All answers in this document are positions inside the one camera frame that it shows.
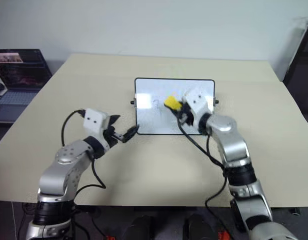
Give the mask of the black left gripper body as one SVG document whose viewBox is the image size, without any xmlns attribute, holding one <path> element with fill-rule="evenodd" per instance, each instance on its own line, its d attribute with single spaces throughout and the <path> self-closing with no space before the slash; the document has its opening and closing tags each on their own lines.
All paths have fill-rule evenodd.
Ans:
<svg viewBox="0 0 308 240">
<path fill-rule="evenodd" d="M 115 128 L 112 125 L 109 125 L 107 129 L 103 131 L 104 144 L 103 147 L 105 150 L 109 150 L 114 147 L 118 142 L 123 142 L 124 136 L 115 131 Z"/>
</svg>

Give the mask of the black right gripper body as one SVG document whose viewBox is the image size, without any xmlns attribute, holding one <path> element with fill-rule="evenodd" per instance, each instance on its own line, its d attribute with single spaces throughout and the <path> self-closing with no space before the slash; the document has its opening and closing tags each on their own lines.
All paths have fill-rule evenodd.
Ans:
<svg viewBox="0 0 308 240">
<path fill-rule="evenodd" d="M 178 120 L 180 121 L 181 125 L 193 125 L 194 123 L 194 116 L 191 112 L 191 108 L 188 103 L 183 103 L 180 111 L 178 112 Z"/>
</svg>

